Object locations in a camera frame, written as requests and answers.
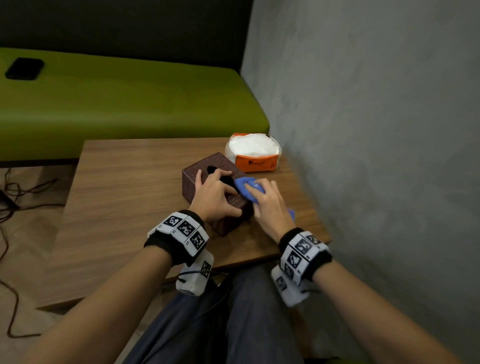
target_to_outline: white tissue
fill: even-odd
[[[278,144],[265,134],[237,135],[228,146],[233,154],[247,157],[274,156],[280,152]]]

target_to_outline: black wall panel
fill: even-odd
[[[239,70],[253,0],[0,0],[0,46]]]

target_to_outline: gray pants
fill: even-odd
[[[177,294],[123,363],[303,363],[269,271],[250,268],[229,286],[209,280],[200,297]]]

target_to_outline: forearm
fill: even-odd
[[[377,363],[461,363],[448,349],[335,260],[313,281]]]
[[[23,363],[113,363],[170,268],[170,255],[163,249],[142,249],[43,334]]]

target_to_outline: hand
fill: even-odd
[[[275,181],[269,182],[264,178],[256,180],[262,185],[265,193],[245,184],[245,188],[258,200],[253,204],[255,219],[262,229],[278,244],[286,232],[295,227],[292,216],[290,216],[283,197],[278,190]]]
[[[202,170],[198,170],[195,178],[195,197],[189,210],[200,216],[203,221],[215,221],[225,216],[240,217],[242,210],[230,205],[225,198],[225,193],[237,195],[238,192],[220,181],[220,177],[231,174],[231,171],[218,168],[202,184]]]

